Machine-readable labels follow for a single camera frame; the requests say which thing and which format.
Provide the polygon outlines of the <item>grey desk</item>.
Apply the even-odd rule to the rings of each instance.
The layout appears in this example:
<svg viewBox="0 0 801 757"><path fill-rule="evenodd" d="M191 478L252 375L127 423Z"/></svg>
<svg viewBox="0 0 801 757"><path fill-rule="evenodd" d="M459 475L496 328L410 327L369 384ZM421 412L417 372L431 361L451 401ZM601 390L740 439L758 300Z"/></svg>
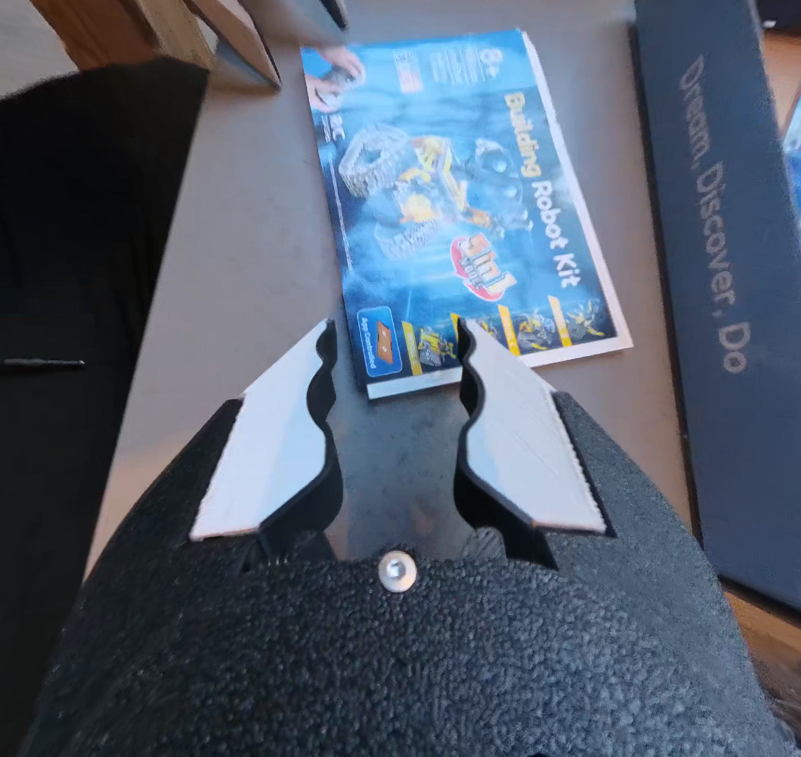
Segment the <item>grey desk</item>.
<svg viewBox="0 0 801 757"><path fill-rule="evenodd" d="M629 23L633 0L345 0L353 41L520 28L534 41L634 347L542 370L650 476L691 531ZM299 46L270 40L284 87L209 80L86 573L127 512L214 411L324 318L338 331L328 418L345 502L328 535L365 558L410 544L457 555L455 385L369 401L341 306Z"/></svg>

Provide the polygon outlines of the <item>printed instruction booklet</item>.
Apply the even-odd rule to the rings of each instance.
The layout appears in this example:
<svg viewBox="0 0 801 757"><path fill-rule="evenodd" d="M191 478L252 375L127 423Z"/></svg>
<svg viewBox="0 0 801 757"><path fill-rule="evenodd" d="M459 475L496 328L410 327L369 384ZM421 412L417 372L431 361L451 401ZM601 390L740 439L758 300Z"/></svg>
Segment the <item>printed instruction booklet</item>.
<svg viewBox="0 0 801 757"><path fill-rule="evenodd" d="M525 31L301 60L368 399L458 382L459 319L531 368L633 346Z"/></svg>

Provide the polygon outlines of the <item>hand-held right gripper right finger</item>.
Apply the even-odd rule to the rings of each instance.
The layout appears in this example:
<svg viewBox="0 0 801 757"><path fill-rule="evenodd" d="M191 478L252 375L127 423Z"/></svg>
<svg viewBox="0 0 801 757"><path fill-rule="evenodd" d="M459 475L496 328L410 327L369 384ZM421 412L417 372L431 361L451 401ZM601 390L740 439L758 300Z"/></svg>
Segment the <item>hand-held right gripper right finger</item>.
<svg viewBox="0 0 801 757"><path fill-rule="evenodd" d="M554 389L478 322L459 318L457 331L468 419L456 464L465 490L532 528L606 533Z"/></svg>

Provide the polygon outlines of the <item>person's black garment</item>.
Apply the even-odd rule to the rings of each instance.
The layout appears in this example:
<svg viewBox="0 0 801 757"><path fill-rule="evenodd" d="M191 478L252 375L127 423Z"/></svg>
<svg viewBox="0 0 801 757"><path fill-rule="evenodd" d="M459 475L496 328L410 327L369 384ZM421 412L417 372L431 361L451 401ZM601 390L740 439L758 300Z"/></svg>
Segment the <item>person's black garment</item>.
<svg viewBox="0 0 801 757"><path fill-rule="evenodd" d="M1 754L75 602L208 73L161 58L2 98Z"/></svg>

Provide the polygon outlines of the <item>blue robot kit box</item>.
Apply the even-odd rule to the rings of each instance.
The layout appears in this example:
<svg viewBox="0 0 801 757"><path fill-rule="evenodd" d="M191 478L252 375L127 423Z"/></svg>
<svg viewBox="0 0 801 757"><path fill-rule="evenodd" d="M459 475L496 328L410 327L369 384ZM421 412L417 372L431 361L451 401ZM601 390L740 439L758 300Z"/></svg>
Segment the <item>blue robot kit box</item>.
<svg viewBox="0 0 801 757"><path fill-rule="evenodd" d="M799 626L799 209L755 0L635 0L652 205L700 538Z"/></svg>

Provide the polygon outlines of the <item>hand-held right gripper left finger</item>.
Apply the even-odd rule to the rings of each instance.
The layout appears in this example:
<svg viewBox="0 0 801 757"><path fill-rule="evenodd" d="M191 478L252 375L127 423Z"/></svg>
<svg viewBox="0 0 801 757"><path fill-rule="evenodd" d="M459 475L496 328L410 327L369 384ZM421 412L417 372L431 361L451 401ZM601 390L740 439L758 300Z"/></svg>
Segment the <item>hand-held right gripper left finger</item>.
<svg viewBox="0 0 801 757"><path fill-rule="evenodd" d="M288 534L325 530L342 504L343 484L327 418L335 400L335 322L325 319L252 382L199 503L193 542L278 524Z"/></svg>

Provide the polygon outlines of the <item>wooden post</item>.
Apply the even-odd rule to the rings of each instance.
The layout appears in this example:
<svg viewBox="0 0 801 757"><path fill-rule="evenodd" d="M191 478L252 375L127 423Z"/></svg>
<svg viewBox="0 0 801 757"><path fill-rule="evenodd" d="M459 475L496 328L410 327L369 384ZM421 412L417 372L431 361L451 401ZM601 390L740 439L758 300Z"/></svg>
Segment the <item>wooden post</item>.
<svg viewBox="0 0 801 757"><path fill-rule="evenodd" d="M81 71L157 58L212 67L212 48L184 0L28 1Z"/></svg>

